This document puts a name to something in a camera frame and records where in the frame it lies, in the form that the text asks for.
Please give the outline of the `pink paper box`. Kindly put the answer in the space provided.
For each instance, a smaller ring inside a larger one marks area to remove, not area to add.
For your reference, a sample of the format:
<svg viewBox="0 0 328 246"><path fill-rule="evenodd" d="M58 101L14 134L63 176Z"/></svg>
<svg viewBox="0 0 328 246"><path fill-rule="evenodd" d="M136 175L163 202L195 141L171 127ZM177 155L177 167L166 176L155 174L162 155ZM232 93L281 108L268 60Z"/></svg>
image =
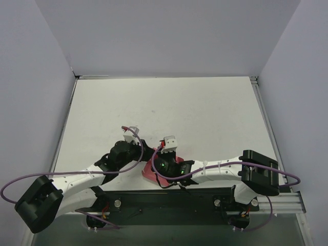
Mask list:
<svg viewBox="0 0 328 246"><path fill-rule="evenodd" d="M144 161L147 160L147 163L141 173L144 178L146 178L150 181L156 182L161 188L163 188L163 189L170 188L170 187L166 187L169 185L169 183L164 178L159 177L158 174L153 171L151 157L152 157L153 153L155 152L155 150L156 150L155 148L146 150L145 157L143 157L142 160L144 160Z"/></svg>

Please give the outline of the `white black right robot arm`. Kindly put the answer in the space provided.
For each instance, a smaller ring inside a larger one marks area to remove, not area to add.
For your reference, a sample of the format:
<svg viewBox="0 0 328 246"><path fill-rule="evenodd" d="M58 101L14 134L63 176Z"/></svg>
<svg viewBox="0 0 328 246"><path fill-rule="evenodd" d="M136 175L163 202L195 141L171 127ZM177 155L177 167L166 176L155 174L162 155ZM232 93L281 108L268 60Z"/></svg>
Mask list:
<svg viewBox="0 0 328 246"><path fill-rule="evenodd" d="M257 195L279 195L278 162L252 150L219 161L177 162L176 153L154 152L152 171L169 183L183 187L213 181L233 181L234 201L249 204Z"/></svg>

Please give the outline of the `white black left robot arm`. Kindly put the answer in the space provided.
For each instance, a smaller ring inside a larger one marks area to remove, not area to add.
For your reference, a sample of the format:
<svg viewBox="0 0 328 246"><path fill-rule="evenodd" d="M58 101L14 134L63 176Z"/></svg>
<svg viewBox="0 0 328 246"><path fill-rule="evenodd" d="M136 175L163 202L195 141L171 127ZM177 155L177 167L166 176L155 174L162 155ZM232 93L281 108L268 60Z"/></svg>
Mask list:
<svg viewBox="0 0 328 246"><path fill-rule="evenodd" d="M140 144L118 141L109 153L80 174L38 177L14 208L34 234L72 210L90 207L99 211L105 206L105 198L92 189L112 181L127 164L148 161L153 153L145 140Z"/></svg>

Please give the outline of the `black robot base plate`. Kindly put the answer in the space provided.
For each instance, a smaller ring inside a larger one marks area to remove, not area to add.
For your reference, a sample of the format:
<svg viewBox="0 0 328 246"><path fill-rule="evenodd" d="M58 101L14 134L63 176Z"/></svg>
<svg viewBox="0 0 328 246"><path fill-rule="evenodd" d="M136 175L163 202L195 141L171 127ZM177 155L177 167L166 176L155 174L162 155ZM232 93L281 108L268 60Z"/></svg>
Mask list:
<svg viewBox="0 0 328 246"><path fill-rule="evenodd" d="M241 204L233 188L167 189L97 192L96 202L82 211L105 214L118 226L212 226L237 222L244 212L258 212L259 206Z"/></svg>

